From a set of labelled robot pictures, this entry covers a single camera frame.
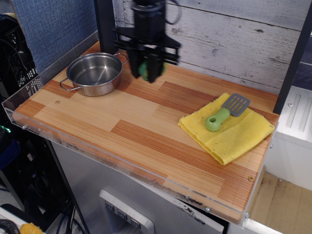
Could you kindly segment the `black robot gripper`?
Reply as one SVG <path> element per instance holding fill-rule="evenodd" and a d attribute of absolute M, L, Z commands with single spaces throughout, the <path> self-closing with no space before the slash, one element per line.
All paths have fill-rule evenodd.
<path fill-rule="evenodd" d="M 132 75 L 147 57 L 148 81 L 153 83 L 164 71 L 164 62 L 176 65 L 181 44 L 166 35 L 166 1 L 134 0 L 131 4 L 134 27 L 116 27 L 115 45 L 127 50 Z"/>

